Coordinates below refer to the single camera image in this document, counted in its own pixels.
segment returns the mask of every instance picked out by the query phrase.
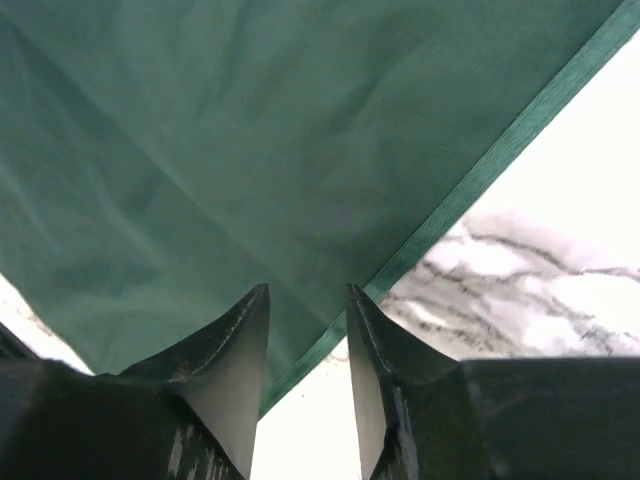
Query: fabric edge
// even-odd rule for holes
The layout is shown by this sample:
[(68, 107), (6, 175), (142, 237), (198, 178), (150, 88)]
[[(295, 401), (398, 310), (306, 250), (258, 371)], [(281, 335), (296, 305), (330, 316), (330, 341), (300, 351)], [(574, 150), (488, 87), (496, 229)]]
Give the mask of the fabric edge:
[[(639, 28), (640, 0), (623, 1), (369, 281), (364, 287), (367, 294), (376, 302), (382, 300)], [(345, 335), (346, 313), (342, 311), (263, 397), (260, 418), (331, 353)]]

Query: fabric seam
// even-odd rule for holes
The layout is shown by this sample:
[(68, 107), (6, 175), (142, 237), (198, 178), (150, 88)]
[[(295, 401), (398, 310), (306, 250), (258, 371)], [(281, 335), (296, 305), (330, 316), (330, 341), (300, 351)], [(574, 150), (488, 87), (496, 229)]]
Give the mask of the fabric seam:
[[(566, 107), (569, 101), (631, 39), (639, 27), (640, 0), (623, 1), (367, 283), (364, 287), (367, 294), (375, 301), (380, 301), (395, 282), (420, 260), (422, 255), (453, 226), (513, 160)], [(523, 131), (526, 132), (524, 138), (517, 139), (516, 134)], [(345, 335), (346, 314), (343, 310), (320, 338), (263, 397), (260, 418), (310, 373)]]

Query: green trim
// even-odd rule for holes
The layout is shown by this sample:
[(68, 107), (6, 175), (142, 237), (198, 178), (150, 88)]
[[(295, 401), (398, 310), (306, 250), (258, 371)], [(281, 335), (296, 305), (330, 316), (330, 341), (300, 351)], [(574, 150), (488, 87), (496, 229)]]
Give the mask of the green trim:
[[(365, 291), (375, 301), (380, 301), (604, 64), (629, 41), (638, 28), (640, 0), (625, 0), (373, 277)], [(307, 353), (280, 378), (264, 397), (260, 409), (261, 416), (338, 345), (346, 335), (345, 319), (343, 311)]]

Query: green fabric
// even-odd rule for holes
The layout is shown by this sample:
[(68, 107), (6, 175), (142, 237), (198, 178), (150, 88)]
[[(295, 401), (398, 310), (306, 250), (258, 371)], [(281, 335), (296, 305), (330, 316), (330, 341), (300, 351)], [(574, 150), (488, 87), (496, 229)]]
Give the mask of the green fabric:
[(345, 284), (408, 270), (638, 5), (2, 0), (0, 271), (99, 372), (269, 282), (266, 411)]

